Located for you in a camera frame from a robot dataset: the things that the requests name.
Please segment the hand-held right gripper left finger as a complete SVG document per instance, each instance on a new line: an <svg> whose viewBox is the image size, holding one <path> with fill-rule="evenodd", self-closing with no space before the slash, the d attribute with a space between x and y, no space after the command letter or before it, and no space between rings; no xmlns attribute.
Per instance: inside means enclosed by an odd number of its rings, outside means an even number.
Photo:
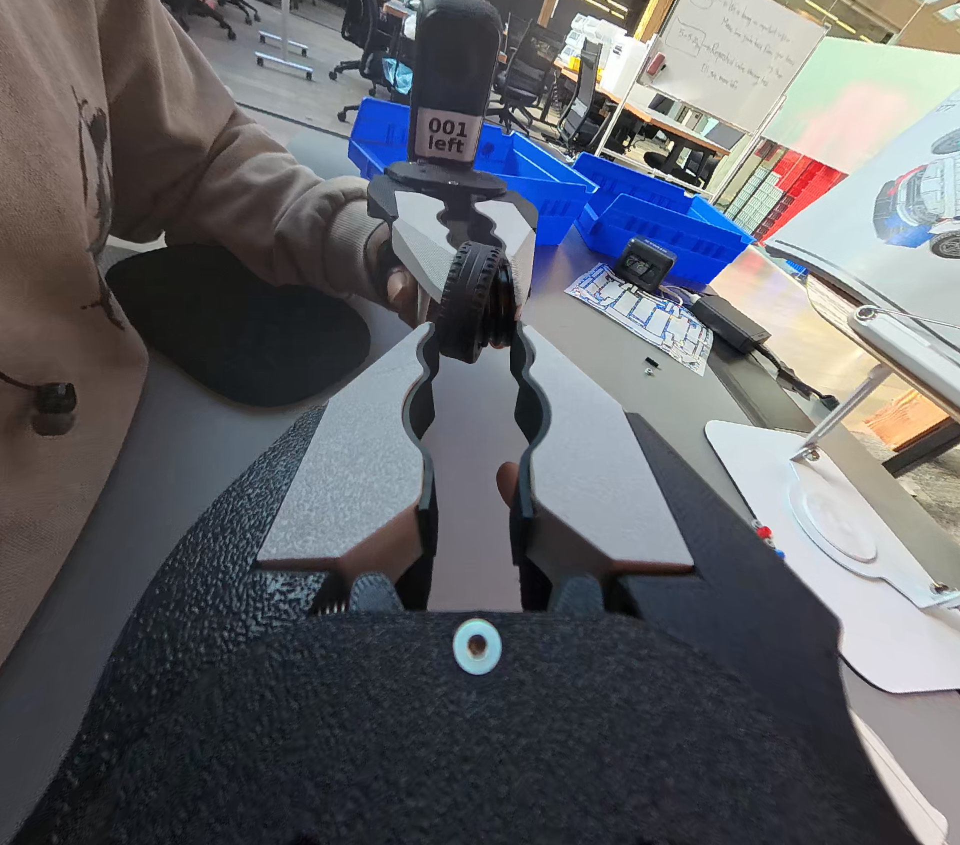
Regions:
<svg viewBox="0 0 960 845"><path fill-rule="evenodd" d="M424 323L333 395L257 553L264 570L399 580L438 544L436 329Z"/></svg>

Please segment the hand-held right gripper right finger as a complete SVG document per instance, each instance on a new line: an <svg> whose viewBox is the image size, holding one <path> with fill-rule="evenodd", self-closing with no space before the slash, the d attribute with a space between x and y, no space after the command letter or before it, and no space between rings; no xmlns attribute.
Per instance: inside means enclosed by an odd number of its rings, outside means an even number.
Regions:
<svg viewBox="0 0 960 845"><path fill-rule="evenodd" d="M552 583L687 575L694 561L621 405L531 325L510 345L526 447L510 548Z"/></svg>

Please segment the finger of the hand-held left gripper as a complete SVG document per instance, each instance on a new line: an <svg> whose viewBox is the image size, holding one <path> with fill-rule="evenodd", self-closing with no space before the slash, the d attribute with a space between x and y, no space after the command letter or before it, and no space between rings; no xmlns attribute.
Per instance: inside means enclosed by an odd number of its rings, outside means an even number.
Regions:
<svg viewBox="0 0 960 845"><path fill-rule="evenodd" d="M491 224L491 234L500 243L510 266L515 298L528 298L531 292L536 251L536 229L526 215L531 205L524 199L478 201L474 213Z"/></svg>
<svg viewBox="0 0 960 845"><path fill-rule="evenodd" d="M390 269L405 266L438 304L457 252L440 218L446 207L422 192L395 192L390 223Z"/></svg>

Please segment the black toy wheel rim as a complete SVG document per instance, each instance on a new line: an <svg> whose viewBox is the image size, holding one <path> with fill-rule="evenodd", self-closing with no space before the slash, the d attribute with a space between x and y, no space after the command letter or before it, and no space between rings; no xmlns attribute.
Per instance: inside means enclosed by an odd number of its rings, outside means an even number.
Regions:
<svg viewBox="0 0 960 845"><path fill-rule="evenodd" d="M491 276L484 311L486 344L504 349L512 344L518 323L513 270L505 256L498 258Z"/></svg>

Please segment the black rubber toy tyre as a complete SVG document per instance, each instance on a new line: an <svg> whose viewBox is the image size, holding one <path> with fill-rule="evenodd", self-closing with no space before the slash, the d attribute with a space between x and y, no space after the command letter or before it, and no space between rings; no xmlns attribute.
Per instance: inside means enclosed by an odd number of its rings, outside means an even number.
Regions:
<svg viewBox="0 0 960 845"><path fill-rule="evenodd" d="M465 242L456 251L442 289L436 317L441 356L474 364L487 344L487 308L503 251L489 244Z"/></svg>

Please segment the black office chair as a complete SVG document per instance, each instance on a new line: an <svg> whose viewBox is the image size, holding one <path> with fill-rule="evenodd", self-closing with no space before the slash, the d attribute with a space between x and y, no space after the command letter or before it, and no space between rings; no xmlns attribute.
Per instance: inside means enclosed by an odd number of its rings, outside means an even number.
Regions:
<svg viewBox="0 0 960 845"><path fill-rule="evenodd" d="M346 0L341 33L345 41L360 48L361 55L336 64L328 72L329 79L336 81L346 71L357 71L370 83L369 96L377 96L378 90L392 94L387 68L390 36L381 26L380 0Z"/></svg>
<svg viewBox="0 0 960 845"><path fill-rule="evenodd" d="M493 94L497 101L487 106L486 119L496 119L504 134L519 131L530 137L534 108L542 97L548 76L564 40L543 25L531 21L504 70L496 73Z"/></svg>
<svg viewBox="0 0 960 845"><path fill-rule="evenodd" d="M558 121L558 139L567 154L589 150L599 134L601 122L593 107L601 53L601 42L584 40L575 93Z"/></svg>

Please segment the stack of white storage boxes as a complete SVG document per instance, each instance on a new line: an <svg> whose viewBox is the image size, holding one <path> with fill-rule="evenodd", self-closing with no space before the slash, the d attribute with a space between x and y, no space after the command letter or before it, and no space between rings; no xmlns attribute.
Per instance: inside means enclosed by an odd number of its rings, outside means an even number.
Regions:
<svg viewBox="0 0 960 845"><path fill-rule="evenodd" d="M562 67L574 69L587 44L600 47L597 63L600 89L617 101L637 83L651 43L634 38L618 26L592 15L574 15L558 59Z"/></svg>

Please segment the white book stand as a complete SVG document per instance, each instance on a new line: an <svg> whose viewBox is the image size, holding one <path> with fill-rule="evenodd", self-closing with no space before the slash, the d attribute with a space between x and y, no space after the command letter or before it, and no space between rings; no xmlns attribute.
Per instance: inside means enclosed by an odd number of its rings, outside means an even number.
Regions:
<svg viewBox="0 0 960 845"><path fill-rule="evenodd" d="M894 371L958 408L958 325L865 304L847 317L879 364L805 436L713 420L705 437L788 569L840 626L839 650L893 695L957 692L958 582L935 578L826 450L827 436Z"/></svg>

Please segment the sticker sheet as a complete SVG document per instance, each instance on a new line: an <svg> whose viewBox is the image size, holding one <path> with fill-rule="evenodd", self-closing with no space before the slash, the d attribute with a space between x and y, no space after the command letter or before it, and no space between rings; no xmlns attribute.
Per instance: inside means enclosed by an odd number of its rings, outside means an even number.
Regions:
<svg viewBox="0 0 960 845"><path fill-rule="evenodd" d="M714 333L692 316L676 290L643 293L617 278L609 265L598 263L577 277L564 293L691 373L701 378L706 375Z"/></svg>

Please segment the background long wooden table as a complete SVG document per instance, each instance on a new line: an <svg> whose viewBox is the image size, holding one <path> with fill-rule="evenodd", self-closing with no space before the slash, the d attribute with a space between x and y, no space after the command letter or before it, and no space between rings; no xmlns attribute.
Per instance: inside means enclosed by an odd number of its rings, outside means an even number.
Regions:
<svg viewBox="0 0 960 845"><path fill-rule="evenodd" d="M559 82L560 78L562 77L563 79L572 83L574 86L577 85L579 75L578 70L568 68L560 59L554 60L553 67L555 70L555 82ZM605 100L606 105L613 103L613 108L610 112L611 115L617 110L617 107L619 107L619 100L615 101L613 96L610 95L604 87L602 87L602 84L599 82L599 80L597 80L597 83L594 84L594 93L600 95ZM642 121L645 125L653 128L655 131L671 137L673 143L678 144L679 149L699 149L710 155L714 155L719 159L723 159L731 155L730 149L723 147L716 141L710 140L704 134L697 131L692 131L680 121L664 116L663 114L660 114L649 107L642 107L630 98L627 98L624 101L622 107L620 108L620 112L629 112L629 114L635 119Z"/></svg>

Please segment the black textured pad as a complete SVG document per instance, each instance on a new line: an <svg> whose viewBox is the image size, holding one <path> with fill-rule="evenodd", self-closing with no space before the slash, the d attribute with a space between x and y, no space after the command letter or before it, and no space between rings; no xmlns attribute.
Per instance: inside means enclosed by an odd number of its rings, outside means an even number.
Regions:
<svg viewBox="0 0 960 845"><path fill-rule="evenodd" d="M114 264L106 284L144 343L212 393L290 407L353 375L370 330L343 299L273 286L228 250L182 244Z"/></svg>

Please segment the stack of red blue crates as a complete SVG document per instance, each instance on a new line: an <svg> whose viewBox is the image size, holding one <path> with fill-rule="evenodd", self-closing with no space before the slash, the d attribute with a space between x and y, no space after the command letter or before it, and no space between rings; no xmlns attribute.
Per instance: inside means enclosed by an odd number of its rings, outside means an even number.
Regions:
<svg viewBox="0 0 960 845"><path fill-rule="evenodd" d="M756 242L764 243L847 176L764 139L737 171L719 204L728 219Z"/></svg>

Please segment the wooden pillar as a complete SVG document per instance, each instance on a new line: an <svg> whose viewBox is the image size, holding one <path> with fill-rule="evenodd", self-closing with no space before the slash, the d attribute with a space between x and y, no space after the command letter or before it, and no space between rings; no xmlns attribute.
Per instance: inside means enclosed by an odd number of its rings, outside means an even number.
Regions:
<svg viewBox="0 0 960 845"><path fill-rule="evenodd" d="M865 419L865 425L898 454L934 432L951 430L954 417L918 391L909 391Z"/></svg>

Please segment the person in beige hoodie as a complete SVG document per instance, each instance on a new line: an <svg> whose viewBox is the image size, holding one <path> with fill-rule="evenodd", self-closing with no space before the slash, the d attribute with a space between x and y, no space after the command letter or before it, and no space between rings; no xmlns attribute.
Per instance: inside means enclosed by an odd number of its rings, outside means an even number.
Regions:
<svg viewBox="0 0 960 845"><path fill-rule="evenodd" d="M2 372L72 383L30 427L2 382L2 660L61 571L137 410L147 352L107 286L110 236L163 235L170 114L235 105L160 0L2 0Z"/></svg>

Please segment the black wired earphone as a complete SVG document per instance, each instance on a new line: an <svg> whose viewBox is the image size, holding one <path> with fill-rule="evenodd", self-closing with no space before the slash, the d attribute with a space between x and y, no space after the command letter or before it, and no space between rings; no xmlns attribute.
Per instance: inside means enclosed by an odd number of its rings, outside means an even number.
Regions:
<svg viewBox="0 0 960 845"><path fill-rule="evenodd" d="M74 428L78 405L72 383L28 383L1 371L1 382L29 397L30 429L45 439L60 438Z"/></svg>

